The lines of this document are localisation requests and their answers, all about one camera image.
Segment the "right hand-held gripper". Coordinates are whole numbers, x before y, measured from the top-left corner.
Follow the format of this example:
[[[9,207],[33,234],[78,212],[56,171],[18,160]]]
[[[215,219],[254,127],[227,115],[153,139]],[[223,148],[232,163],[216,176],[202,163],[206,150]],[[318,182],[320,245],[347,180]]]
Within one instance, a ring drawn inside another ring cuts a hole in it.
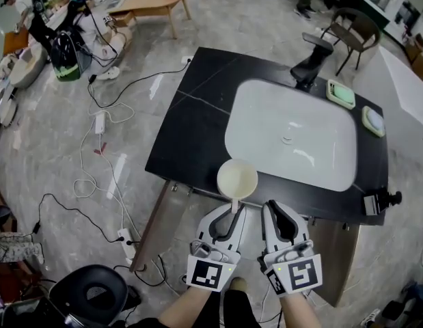
[[[262,207],[266,251],[258,258],[260,269],[278,297],[317,288],[323,284],[320,254],[315,254],[306,220],[291,207],[271,200]],[[284,248],[284,243],[293,246]]]

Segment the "cream mug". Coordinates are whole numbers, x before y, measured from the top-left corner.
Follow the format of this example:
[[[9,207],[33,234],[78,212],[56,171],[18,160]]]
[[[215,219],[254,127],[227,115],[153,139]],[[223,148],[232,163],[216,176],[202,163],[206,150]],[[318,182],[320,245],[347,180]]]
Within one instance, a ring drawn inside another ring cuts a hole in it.
[[[249,197],[257,185],[257,170],[241,159],[226,161],[217,172],[217,188],[222,196],[231,200],[232,214],[237,213],[238,203]]]

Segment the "pale blue-grey rectangular block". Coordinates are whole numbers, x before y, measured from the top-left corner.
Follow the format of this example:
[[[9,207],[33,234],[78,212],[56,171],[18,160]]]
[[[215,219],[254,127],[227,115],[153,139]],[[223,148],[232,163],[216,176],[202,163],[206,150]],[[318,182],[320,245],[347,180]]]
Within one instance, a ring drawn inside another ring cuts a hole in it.
[[[384,119],[376,111],[369,109],[366,117],[374,129],[378,131],[385,130]]]

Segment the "light green rectangular block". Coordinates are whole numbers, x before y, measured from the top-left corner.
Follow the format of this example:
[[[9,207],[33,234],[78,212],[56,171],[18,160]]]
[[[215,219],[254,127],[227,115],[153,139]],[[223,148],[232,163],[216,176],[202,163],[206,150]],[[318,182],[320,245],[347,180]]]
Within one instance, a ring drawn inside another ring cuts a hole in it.
[[[355,102],[354,91],[342,85],[335,84],[333,86],[333,95],[339,100],[342,100],[350,105]]]

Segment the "person's left forearm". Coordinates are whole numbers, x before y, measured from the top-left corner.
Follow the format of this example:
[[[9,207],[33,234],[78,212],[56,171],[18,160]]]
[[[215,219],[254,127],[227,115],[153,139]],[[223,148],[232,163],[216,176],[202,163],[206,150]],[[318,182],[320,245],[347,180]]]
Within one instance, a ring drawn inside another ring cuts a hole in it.
[[[204,308],[211,291],[190,287],[158,317],[168,328],[192,328]]]

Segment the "grey-brown cabinet door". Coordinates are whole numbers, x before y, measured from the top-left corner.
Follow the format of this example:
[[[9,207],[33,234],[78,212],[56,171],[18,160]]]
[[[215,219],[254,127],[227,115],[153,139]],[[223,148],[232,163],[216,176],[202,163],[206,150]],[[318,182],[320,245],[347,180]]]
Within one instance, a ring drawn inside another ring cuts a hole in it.
[[[310,219],[308,230],[314,250],[321,255],[323,285],[314,290],[338,307],[349,278],[360,226],[326,219]]]
[[[141,235],[138,248],[129,271],[139,270],[147,261],[159,254],[161,246],[159,245],[159,238],[163,234],[163,218],[167,211],[167,202],[169,200],[169,193],[172,189],[172,182],[166,180],[161,192],[156,200],[154,208],[152,209],[150,218],[146,224],[144,233]]]

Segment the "person's black trousers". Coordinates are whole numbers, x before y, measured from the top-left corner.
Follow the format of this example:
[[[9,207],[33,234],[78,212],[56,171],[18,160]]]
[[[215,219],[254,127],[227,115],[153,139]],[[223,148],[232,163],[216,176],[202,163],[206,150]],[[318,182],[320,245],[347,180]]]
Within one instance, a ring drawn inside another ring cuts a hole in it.
[[[261,328],[251,308],[248,296],[240,290],[228,289],[223,298],[225,328]]]

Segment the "black faucet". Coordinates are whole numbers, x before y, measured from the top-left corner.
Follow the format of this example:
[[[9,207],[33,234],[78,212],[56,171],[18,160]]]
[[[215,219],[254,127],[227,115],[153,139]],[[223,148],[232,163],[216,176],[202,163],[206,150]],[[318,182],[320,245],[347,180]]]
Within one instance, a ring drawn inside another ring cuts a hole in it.
[[[304,41],[314,45],[309,57],[300,61],[290,69],[290,74],[297,82],[296,88],[299,90],[309,90],[316,80],[326,59],[333,53],[333,45],[322,38],[309,33],[302,33]]]

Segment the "dark wicker chair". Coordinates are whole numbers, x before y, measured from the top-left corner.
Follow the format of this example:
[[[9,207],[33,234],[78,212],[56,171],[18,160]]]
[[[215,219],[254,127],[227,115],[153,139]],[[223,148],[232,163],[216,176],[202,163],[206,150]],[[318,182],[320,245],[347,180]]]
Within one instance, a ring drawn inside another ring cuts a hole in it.
[[[323,38],[326,34],[336,39],[333,45],[342,42],[348,51],[345,60],[336,72],[336,76],[341,73],[353,53],[357,53],[355,69],[358,70],[361,55],[376,47],[381,40],[381,30],[377,24],[369,16],[353,8],[336,10],[331,17],[330,25],[323,30],[320,38]]]

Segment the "brown cardboard box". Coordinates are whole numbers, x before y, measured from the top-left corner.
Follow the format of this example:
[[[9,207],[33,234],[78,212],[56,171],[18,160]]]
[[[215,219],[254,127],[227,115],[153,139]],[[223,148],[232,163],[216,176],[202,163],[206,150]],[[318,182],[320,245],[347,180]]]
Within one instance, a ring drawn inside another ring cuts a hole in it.
[[[421,33],[417,33],[407,40],[405,52],[412,71],[423,81],[423,37]]]

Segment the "black green backpack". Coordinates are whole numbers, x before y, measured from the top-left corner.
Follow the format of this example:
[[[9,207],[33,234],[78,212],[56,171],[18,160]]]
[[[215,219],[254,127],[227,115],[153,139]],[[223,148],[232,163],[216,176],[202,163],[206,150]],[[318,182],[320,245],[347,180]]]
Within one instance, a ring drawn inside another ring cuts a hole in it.
[[[90,67],[92,57],[80,33],[74,29],[61,31],[51,47],[51,64],[60,82],[78,80]]]

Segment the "dark green cabinet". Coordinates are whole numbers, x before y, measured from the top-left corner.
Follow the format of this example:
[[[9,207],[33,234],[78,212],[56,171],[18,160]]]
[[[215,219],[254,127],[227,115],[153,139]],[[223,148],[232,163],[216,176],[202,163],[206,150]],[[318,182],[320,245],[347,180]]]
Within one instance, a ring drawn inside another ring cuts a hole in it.
[[[370,17],[380,30],[384,30],[390,22],[386,12],[371,0],[356,0],[356,8]]]

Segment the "wooden coffee table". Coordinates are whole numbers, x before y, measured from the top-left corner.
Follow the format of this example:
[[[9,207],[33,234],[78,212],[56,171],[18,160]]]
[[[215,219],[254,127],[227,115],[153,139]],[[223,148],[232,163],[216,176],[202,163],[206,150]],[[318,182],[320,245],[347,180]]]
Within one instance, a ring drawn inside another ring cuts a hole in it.
[[[173,39],[177,39],[172,10],[181,3],[188,20],[192,20],[187,0],[124,0],[118,7],[107,10],[109,15],[121,15],[131,12],[134,17],[166,16],[171,27]]]

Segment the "white round robot vacuum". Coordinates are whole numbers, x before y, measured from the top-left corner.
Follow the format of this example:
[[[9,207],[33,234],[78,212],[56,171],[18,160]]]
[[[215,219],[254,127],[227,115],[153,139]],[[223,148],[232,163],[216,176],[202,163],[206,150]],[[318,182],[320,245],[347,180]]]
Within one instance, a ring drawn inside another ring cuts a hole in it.
[[[17,103],[13,99],[8,99],[3,105],[0,114],[0,124],[4,127],[11,125],[17,110]]]

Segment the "orange cushion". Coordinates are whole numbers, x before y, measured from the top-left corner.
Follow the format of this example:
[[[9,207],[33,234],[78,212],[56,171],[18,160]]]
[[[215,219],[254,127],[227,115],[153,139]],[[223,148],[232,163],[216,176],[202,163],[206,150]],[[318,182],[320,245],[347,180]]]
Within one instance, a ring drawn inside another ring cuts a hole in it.
[[[15,53],[17,50],[24,49],[28,46],[29,32],[22,27],[18,33],[14,31],[4,34],[3,56]]]

